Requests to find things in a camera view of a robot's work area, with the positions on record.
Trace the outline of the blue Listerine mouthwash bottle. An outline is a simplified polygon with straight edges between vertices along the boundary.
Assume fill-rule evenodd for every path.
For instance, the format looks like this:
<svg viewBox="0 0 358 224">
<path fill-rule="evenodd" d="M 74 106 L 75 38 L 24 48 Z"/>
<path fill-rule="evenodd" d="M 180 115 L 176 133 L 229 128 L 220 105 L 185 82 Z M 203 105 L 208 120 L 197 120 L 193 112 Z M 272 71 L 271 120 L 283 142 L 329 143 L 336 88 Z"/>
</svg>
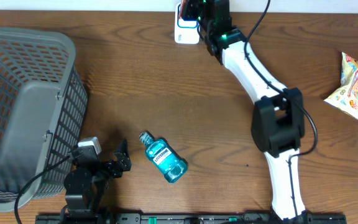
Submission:
<svg viewBox="0 0 358 224">
<path fill-rule="evenodd" d="M 188 170 L 180 157 L 164 138 L 155 139 L 148 131 L 140 134 L 139 140 L 145 146 L 145 155 L 162 173 L 167 182 L 173 184 Z"/>
</svg>

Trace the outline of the wet wipes packet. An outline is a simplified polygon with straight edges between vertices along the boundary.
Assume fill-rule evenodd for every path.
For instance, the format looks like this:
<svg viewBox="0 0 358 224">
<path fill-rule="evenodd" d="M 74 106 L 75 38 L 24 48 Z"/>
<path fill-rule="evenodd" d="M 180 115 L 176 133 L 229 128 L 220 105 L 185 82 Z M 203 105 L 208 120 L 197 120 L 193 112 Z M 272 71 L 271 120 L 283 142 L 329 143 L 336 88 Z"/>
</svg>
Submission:
<svg viewBox="0 0 358 224">
<path fill-rule="evenodd" d="M 342 52 L 340 87 L 324 102 L 358 120 L 358 60 Z"/>
</svg>

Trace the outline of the orange Top snack bar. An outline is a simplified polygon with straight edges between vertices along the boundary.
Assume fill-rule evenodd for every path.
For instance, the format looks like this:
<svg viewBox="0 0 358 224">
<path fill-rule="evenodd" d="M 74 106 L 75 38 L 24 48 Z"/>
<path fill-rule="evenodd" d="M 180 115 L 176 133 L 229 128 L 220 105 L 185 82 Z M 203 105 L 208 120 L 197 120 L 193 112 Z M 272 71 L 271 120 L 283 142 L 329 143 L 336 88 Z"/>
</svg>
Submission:
<svg viewBox="0 0 358 224">
<path fill-rule="evenodd" d="M 181 0 L 181 3 L 180 3 L 180 17 L 183 17 L 185 15 L 185 6 L 186 6 L 186 0 Z"/>
</svg>

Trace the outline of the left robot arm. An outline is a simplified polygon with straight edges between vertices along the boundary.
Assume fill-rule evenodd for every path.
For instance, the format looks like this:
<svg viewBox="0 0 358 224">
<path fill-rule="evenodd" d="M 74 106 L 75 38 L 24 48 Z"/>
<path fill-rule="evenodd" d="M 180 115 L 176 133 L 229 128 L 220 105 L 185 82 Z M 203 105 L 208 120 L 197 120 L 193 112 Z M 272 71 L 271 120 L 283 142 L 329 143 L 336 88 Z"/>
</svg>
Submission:
<svg viewBox="0 0 358 224">
<path fill-rule="evenodd" d="M 98 138 L 85 138 L 70 153 L 76 169 L 64 180 L 67 205 L 60 214 L 61 223 L 115 223 L 114 215 L 99 206 L 112 179 L 121 178 L 131 169 L 127 141 L 114 151 L 116 159 L 102 162 Z"/>
</svg>

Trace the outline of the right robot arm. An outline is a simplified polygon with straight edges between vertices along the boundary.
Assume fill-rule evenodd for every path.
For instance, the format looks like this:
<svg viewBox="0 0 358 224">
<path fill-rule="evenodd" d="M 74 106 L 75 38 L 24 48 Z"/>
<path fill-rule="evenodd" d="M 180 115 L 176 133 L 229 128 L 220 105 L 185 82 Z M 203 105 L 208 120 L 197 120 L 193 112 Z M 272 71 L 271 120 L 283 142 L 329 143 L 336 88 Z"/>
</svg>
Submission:
<svg viewBox="0 0 358 224">
<path fill-rule="evenodd" d="M 258 60 L 249 38 L 232 24 L 229 1 L 188 0 L 180 6 L 180 19 L 197 23 L 209 53 L 235 75 L 254 104 L 251 134 L 268 162 L 274 213 L 284 222 L 300 221 L 305 211 L 296 157 L 305 135 L 300 90 L 287 88 Z"/>
</svg>

